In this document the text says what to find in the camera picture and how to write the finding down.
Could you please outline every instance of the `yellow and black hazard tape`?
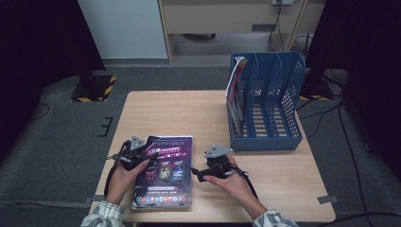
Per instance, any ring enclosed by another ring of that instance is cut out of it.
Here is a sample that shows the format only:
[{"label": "yellow and black hazard tape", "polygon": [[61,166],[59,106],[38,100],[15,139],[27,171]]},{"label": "yellow and black hazard tape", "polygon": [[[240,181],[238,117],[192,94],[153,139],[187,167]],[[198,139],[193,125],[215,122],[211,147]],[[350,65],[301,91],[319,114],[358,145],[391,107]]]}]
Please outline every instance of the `yellow and black hazard tape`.
[{"label": "yellow and black hazard tape", "polygon": [[116,79],[117,79],[116,76],[112,76],[110,78],[109,84],[108,84],[103,96],[100,96],[100,97],[78,97],[78,98],[72,98],[71,101],[72,102],[105,101],[109,97],[109,94],[113,89],[113,86],[114,86],[114,83],[115,83]]},{"label": "yellow and black hazard tape", "polygon": [[331,100],[329,96],[300,96],[300,100]]}]

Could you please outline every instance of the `light wood tabletop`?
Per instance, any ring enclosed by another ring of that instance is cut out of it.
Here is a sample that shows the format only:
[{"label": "light wood tabletop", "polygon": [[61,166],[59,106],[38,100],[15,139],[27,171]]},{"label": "light wood tabletop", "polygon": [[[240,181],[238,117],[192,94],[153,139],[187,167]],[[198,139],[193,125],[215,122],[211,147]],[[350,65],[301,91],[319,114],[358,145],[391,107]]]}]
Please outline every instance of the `light wood tabletop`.
[{"label": "light wood tabletop", "polygon": [[[203,153],[212,145],[230,146],[225,91],[139,91],[128,94],[110,155],[133,135],[192,135],[192,167],[206,169]],[[261,202],[277,209],[285,218],[307,222],[335,219],[331,203],[320,204],[327,195],[300,121],[304,139],[291,151],[242,151],[233,156],[238,166],[249,172]],[[106,161],[96,190],[103,195],[113,160]],[[199,183],[192,177],[192,205],[164,210],[131,210],[132,192],[121,205],[125,221],[132,222],[251,222],[246,211],[220,188]],[[98,202],[94,201],[91,212]]]}]

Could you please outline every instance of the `wall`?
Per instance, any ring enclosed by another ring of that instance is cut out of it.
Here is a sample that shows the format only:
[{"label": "wall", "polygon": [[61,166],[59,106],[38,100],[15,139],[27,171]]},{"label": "wall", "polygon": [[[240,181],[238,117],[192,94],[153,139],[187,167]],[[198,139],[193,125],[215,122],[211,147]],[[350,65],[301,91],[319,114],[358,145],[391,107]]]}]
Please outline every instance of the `wall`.
[{"label": "wall", "polygon": [[102,59],[167,59],[157,0],[78,0]]}]

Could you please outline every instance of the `magazine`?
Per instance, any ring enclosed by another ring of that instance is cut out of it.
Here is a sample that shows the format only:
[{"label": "magazine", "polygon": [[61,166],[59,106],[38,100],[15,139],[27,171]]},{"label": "magazine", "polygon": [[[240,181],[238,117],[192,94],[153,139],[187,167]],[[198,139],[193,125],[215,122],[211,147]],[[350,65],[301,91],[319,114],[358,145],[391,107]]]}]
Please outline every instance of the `magazine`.
[{"label": "magazine", "polygon": [[150,136],[146,155],[154,165],[136,178],[132,209],[187,207],[192,203],[192,136]]},{"label": "magazine", "polygon": [[227,104],[235,125],[235,135],[243,136],[244,128],[244,95],[242,93],[241,73],[247,63],[244,57],[234,57],[235,67],[226,89]]}]

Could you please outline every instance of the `patterned sleeve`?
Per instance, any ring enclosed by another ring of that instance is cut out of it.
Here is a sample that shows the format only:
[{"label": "patterned sleeve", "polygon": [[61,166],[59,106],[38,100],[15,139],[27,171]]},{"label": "patterned sleeve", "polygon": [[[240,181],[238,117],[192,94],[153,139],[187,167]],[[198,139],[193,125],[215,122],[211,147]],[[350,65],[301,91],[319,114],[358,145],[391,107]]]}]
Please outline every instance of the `patterned sleeve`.
[{"label": "patterned sleeve", "polygon": [[124,209],[118,205],[101,201],[93,214],[87,216],[80,227],[124,227]]},{"label": "patterned sleeve", "polygon": [[295,221],[284,219],[276,210],[269,210],[253,221],[253,227],[300,227]]}]

